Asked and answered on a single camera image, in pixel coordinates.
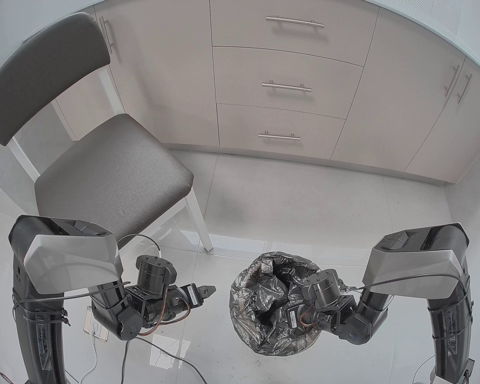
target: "robotic arm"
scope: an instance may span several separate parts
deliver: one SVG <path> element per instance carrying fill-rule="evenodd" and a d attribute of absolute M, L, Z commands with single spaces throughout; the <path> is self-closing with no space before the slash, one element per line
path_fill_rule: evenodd
<path fill-rule="evenodd" d="M 88 288 L 94 317 L 120 340 L 132 340 L 142 327 L 202 306 L 215 292 L 213 286 L 173 285 L 177 272 L 172 263 L 147 255 L 137 258 L 137 284 L 126 287 L 115 236 L 81 220 L 20 216 L 9 241 L 26 384 L 67 383 L 62 323 L 70 324 L 63 308 L 65 292 Z"/>
<path fill-rule="evenodd" d="M 347 289 L 335 269 L 318 271 L 303 281 L 304 303 L 288 310 L 288 324 L 314 326 L 361 345 L 386 320 L 393 295 L 425 298 L 435 347 L 430 382 L 468 384 L 474 360 L 468 358 L 473 302 L 467 246 L 459 223 L 386 235 L 372 249 L 358 304 L 341 293 Z"/>

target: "white chair frame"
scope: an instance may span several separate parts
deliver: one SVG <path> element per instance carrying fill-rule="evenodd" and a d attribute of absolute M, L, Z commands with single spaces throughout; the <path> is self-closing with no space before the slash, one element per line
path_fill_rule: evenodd
<path fill-rule="evenodd" d="M 97 72 L 98 72 L 98 76 L 100 78 L 102 87 L 105 93 L 107 94 L 108 101 L 115 115 L 125 113 L 121 100 L 117 95 L 115 85 L 108 72 L 107 66 L 100 68 Z M 23 149 L 20 147 L 15 137 L 13 137 L 8 142 L 7 146 L 10 148 L 13 155 L 17 158 L 18 162 L 25 169 L 25 171 L 28 173 L 31 179 L 33 181 L 38 179 L 38 177 L 40 176 L 40 173 L 38 173 L 37 169 L 32 164 L 30 159 L 27 157 Z M 189 194 L 186 197 L 178 201 L 173 207 L 171 207 L 163 215 L 157 218 L 152 224 L 150 224 L 144 231 L 142 231 L 142 234 L 147 236 L 153 236 L 158 231 L 158 228 L 162 224 L 164 224 L 167 220 L 171 219 L 176 213 L 178 213 L 185 207 L 187 208 L 188 213 L 190 214 L 190 217 L 195 223 L 198 236 L 202 241 L 203 247 L 207 251 L 212 250 L 213 248 L 212 241 L 210 239 L 210 235 L 208 234 L 208 230 L 206 228 L 204 218 L 202 216 L 202 212 L 200 211 L 200 207 L 198 205 L 198 201 L 195 196 L 195 192 L 193 191 L 193 188 L 190 190 Z M 142 238 L 140 236 L 137 236 L 134 239 L 132 239 L 132 241 L 129 242 L 129 248 L 139 243 L 141 239 Z"/>

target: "metal handle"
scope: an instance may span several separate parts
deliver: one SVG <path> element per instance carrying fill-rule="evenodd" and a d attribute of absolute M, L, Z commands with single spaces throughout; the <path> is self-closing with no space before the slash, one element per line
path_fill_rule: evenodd
<path fill-rule="evenodd" d="M 316 23 L 315 21 L 304 21 L 304 20 L 295 20 L 295 19 L 285 19 L 283 17 L 277 16 L 267 16 L 266 19 L 268 21 L 280 21 L 283 23 L 294 23 L 294 24 L 302 24 L 302 25 L 310 25 L 312 27 L 318 28 L 325 28 L 325 24 Z"/>
<path fill-rule="evenodd" d="M 258 137 L 266 137 L 268 139 L 285 139 L 285 140 L 300 141 L 300 138 L 298 136 L 295 136 L 293 133 L 291 136 L 281 136 L 281 135 L 270 135 L 268 131 L 265 131 L 265 133 L 259 133 Z"/>
<path fill-rule="evenodd" d="M 453 79 L 452 79 L 452 81 L 450 82 L 450 85 L 449 85 L 448 87 L 445 87 L 445 89 L 447 90 L 447 92 L 446 92 L 446 94 L 445 94 L 445 97 L 446 97 L 446 98 L 449 98 L 450 95 L 452 94 L 453 86 L 454 86 L 454 84 L 456 83 L 456 80 L 457 80 L 458 76 L 460 75 L 460 73 L 458 72 L 458 70 L 460 69 L 460 64 L 458 64 L 458 65 L 456 66 L 456 68 L 453 67 L 453 69 L 455 70 L 455 74 L 453 75 Z"/>
<path fill-rule="evenodd" d="M 113 53 L 112 51 L 113 43 L 110 43 L 110 39 L 108 38 L 107 28 L 105 27 L 106 23 L 108 23 L 108 19 L 104 20 L 103 16 L 100 16 L 100 30 L 102 31 L 103 38 L 107 43 L 108 51 L 110 52 L 110 55 L 111 55 Z"/>
<path fill-rule="evenodd" d="M 467 80 L 467 85 L 465 86 L 465 89 L 463 90 L 462 94 L 457 94 L 458 97 L 460 98 L 458 103 L 462 104 L 463 98 L 465 97 L 465 94 L 467 93 L 468 87 L 470 86 L 470 80 L 472 79 L 472 74 L 470 76 L 465 75 L 465 77 L 468 79 Z"/>
<path fill-rule="evenodd" d="M 294 85 L 284 85 L 284 84 L 275 84 L 273 80 L 270 80 L 268 83 L 262 83 L 262 87 L 271 87 L 271 88 L 282 88 L 282 89 L 291 89 L 293 91 L 303 91 L 303 92 L 311 92 L 311 88 L 306 88 L 303 83 L 300 84 L 299 87 L 295 87 Z"/>

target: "plastic bag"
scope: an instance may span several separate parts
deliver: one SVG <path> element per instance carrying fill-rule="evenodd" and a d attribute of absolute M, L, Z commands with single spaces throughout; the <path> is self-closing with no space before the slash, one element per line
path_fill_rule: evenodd
<path fill-rule="evenodd" d="M 286 316 L 289 307 L 303 302 L 299 282 L 318 270 L 310 260 L 283 252 L 255 259 L 230 289 L 230 317 L 240 339 L 269 356 L 289 356 L 312 346 L 320 330 L 291 329 Z"/>

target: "chair seat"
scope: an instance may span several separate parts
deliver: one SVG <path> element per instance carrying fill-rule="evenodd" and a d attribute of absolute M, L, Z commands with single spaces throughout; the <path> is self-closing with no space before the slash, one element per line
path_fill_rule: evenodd
<path fill-rule="evenodd" d="M 35 194 L 41 216 L 97 223 L 120 239 L 147 228 L 192 184 L 192 173 L 168 149 L 121 114 L 60 156 L 36 180 Z"/>

